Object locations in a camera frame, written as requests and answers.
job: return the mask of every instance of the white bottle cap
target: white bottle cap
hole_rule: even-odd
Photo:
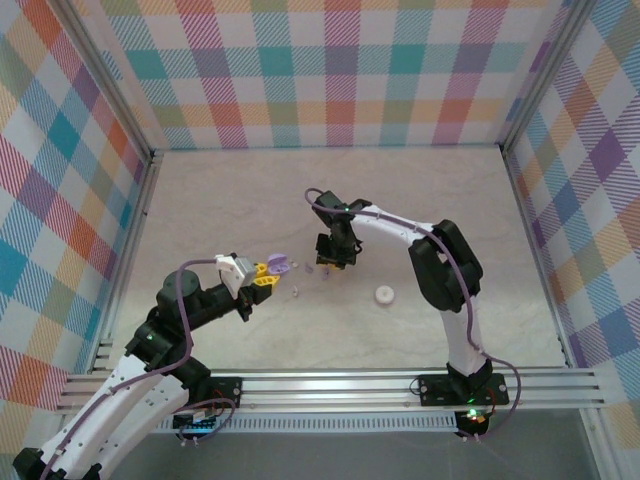
[[[393,292],[393,288],[387,285],[382,285],[376,289],[376,302],[380,305],[389,305],[393,302],[394,297],[395,293]]]

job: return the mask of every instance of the white robotic arm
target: white robotic arm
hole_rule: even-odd
[[[315,200],[311,192],[319,194]],[[472,404],[492,397],[494,403],[508,402],[506,395],[494,394],[502,376],[493,373],[483,351],[475,315],[482,267],[458,227],[449,220],[436,225],[408,220],[367,200],[346,204],[331,191],[308,189],[306,198],[330,230],[318,235],[316,263],[340,269],[355,265],[363,240],[408,249],[420,292],[440,311],[449,344],[446,378],[419,378],[422,405]],[[482,434],[488,425],[484,431],[472,427]]]
[[[21,479],[107,479],[153,428],[181,407],[216,399],[239,404],[242,379],[211,377],[210,369],[189,355],[190,332],[233,310],[247,321],[252,305],[271,295],[278,277],[267,276],[266,265],[235,254],[188,263],[212,263],[222,283],[203,291],[196,274],[184,270],[187,264],[179,275],[170,274],[156,297],[158,306],[98,392],[41,449],[23,449],[15,458]],[[216,397],[220,392],[223,398]]]
[[[433,231],[433,224],[408,220],[398,215],[385,212],[376,205],[369,205],[362,209],[370,215],[355,215],[351,220],[351,228],[358,239],[365,239],[370,243],[386,244],[392,247],[409,248],[417,240],[422,240],[424,234],[420,231]],[[477,308],[477,298],[472,297],[472,308]],[[449,365],[465,376],[480,370],[486,359],[471,346],[467,339],[468,315],[466,309],[458,313],[441,311],[444,330],[449,343]],[[472,325],[471,338],[482,348],[480,325],[476,320]]]

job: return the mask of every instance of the plaid wallpaper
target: plaid wallpaper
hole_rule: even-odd
[[[640,468],[640,2],[599,1],[510,159],[578,366]]]
[[[142,171],[46,0],[0,0],[0,478],[86,360]]]
[[[556,17],[553,19],[553,23],[551,27],[547,31],[547,34],[540,45],[540,49],[536,54],[533,62],[531,62],[531,66],[529,67],[529,72],[518,91],[518,95],[511,104],[511,108],[509,109],[509,113],[507,114],[507,118],[505,122],[502,124],[502,128],[500,129],[500,134],[496,139],[496,143],[502,144],[504,143],[507,134],[511,130],[513,126],[513,120],[518,113],[520,106],[522,105],[522,101],[527,98],[527,95],[531,91],[531,87],[533,85],[533,81],[536,79],[536,75],[538,74],[540,68],[545,64],[548,54],[551,52],[552,46],[556,39],[558,38],[558,34],[562,29],[567,16],[571,10],[571,7],[576,2],[576,0],[563,0]]]
[[[180,149],[494,143],[570,2],[74,3],[149,137]]]

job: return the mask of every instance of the vent grille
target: vent grille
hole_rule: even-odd
[[[177,433],[172,417],[166,418],[154,433]],[[205,428],[185,433],[208,433]],[[371,433],[371,432],[452,432],[456,430],[453,412],[368,413],[368,414],[242,414],[237,413],[220,433]]]

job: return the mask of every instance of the yellow object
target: yellow object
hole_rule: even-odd
[[[256,278],[253,283],[258,285],[259,287],[264,287],[265,285],[271,285],[271,290],[276,289],[276,285],[280,281],[280,275],[267,275],[262,276],[260,278]]]
[[[267,264],[266,263],[256,263],[256,278],[264,277],[267,274]]]

